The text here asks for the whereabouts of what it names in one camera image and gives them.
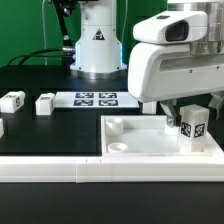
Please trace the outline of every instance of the white platform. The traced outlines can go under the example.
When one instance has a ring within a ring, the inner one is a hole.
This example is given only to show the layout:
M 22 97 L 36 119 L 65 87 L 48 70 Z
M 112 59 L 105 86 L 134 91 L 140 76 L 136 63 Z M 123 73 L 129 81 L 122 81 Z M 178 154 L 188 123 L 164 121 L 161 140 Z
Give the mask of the white platform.
M 224 181 L 224 153 L 207 133 L 204 152 L 179 151 L 165 117 L 119 116 L 123 134 L 107 136 L 101 118 L 101 157 L 0 157 L 0 182 Z M 128 145 L 110 153 L 113 142 Z
M 128 92 L 57 92 L 56 108 L 138 108 Z

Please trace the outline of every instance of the circular hole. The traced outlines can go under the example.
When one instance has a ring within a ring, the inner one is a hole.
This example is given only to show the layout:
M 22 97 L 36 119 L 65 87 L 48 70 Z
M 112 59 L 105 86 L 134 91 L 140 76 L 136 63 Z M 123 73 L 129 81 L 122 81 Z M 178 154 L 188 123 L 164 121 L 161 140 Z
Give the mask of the circular hole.
M 120 142 L 111 143 L 108 145 L 108 152 L 111 153 L 122 153 L 128 150 L 128 145 Z

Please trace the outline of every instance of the cable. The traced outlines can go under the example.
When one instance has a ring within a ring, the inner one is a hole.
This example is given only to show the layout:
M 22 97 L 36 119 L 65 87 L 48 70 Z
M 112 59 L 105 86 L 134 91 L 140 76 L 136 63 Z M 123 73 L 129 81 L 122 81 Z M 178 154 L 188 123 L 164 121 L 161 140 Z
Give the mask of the cable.
M 43 35 L 44 35 L 44 49 L 47 49 L 47 32 L 46 32 L 46 16 L 45 16 L 45 5 L 47 0 L 42 2 L 42 22 L 43 22 Z
M 37 54 L 43 54 L 43 53 L 48 53 L 48 52 L 55 52 L 55 51 L 62 51 L 62 48 L 49 48 L 49 49 L 44 49 L 44 50 L 40 50 L 40 51 L 35 51 L 31 54 L 29 54 L 28 56 L 24 57 L 20 62 L 19 65 L 23 65 L 23 63 L 25 61 L 27 61 L 29 58 L 31 58 L 34 55 Z
M 125 32 L 125 27 L 127 23 L 127 15 L 128 15 L 128 0 L 126 0 L 126 9 L 125 9 L 125 17 L 124 17 L 124 25 L 123 25 L 123 30 L 122 30 L 122 37 L 121 37 L 121 43 L 124 43 L 124 32 Z
M 68 35 L 68 31 L 67 31 L 65 20 L 64 20 L 62 11 L 61 11 L 60 3 L 59 3 L 58 0 L 53 0 L 53 3 L 54 3 L 55 11 L 56 11 L 56 14 L 57 14 L 57 17 L 58 17 L 58 22 L 59 22 L 59 25 L 60 25 L 61 33 L 62 33 L 62 36 L 63 36 L 63 45 L 72 47 L 73 44 L 72 44 L 72 41 L 71 41 L 71 39 Z
M 19 59 L 19 58 L 25 58 L 25 57 L 29 57 L 30 55 L 19 55 L 17 57 L 14 57 L 12 58 L 8 63 L 7 63 L 7 66 L 10 66 L 10 64 L 15 61 L 16 59 Z M 44 58 L 44 57 L 47 57 L 47 58 L 57 58 L 57 57 L 61 57 L 61 55 L 33 55 L 31 57 L 35 57 L 35 58 Z

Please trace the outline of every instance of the black cable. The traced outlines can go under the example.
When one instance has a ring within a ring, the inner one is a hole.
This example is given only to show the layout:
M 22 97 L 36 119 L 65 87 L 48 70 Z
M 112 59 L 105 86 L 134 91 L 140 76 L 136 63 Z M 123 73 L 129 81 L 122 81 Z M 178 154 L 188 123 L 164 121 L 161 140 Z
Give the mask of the black cable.
M 58 22 L 59 22 L 59 25 L 60 25 L 61 33 L 62 33 L 62 36 L 63 36 L 63 45 L 72 47 L 73 44 L 72 44 L 72 41 L 71 41 L 71 39 L 68 35 L 68 31 L 67 31 L 67 28 L 66 28 L 66 25 L 65 25 L 64 17 L 62 15 L 60 3 L 59 3 L 58 0 L 53 0 L 53 3 L 54 3 L 55 11 L 56 11 L 56 14 L 57 14 L 57 17 L 58 17 Z
M 10 66 L 10 64 L 15 61 L 16 59 L 19 59 L 19 58 L 25 58 L 25 57 L 29 57 L 30 55 L 19 55 L 17 57 L 14 57 L 12 58 L 8 63 L 7 63 L 7 66 Z M 61 55 L 32 55 L 31 56 L 32 58 L 58 58 L 58 57 L 61 57 Z
M 43 53 L 49 53 L 49 52 L 55 52 L 55 51 L 62 51 L 62 48 L 49 48 L 49 49 L 44 49 L 44 50 L 40 50 L 40 51 L 35 51 L 29 55 L 27 55 L 26 57 L 24 57 L 20 62 L 19 65 L 23 65 L 24 62 L 26 62 L 29 58 L 37 55 L 37 54 L 43 54 Z

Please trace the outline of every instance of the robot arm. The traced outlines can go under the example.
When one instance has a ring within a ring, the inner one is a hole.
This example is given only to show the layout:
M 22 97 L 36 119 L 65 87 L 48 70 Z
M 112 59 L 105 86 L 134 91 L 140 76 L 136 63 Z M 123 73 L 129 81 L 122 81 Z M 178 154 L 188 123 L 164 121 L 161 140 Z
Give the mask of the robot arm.
M 215 93 L 210 106 L 219 110 L 224 102 L 223 15 L 223 0 L 168 0 L 168 11 L 137 24 L 134 37 L 142 43 L 131 53 L 129 92 L 143 103 Z
M 48 0 L 49 3 L 58 2 L 61 5 L 61 11 L 64 16 L 71 16 L 72 11 L 76 8 L 78 2 L 87 3 L 89 1 L 79 1 L 79 0 Z

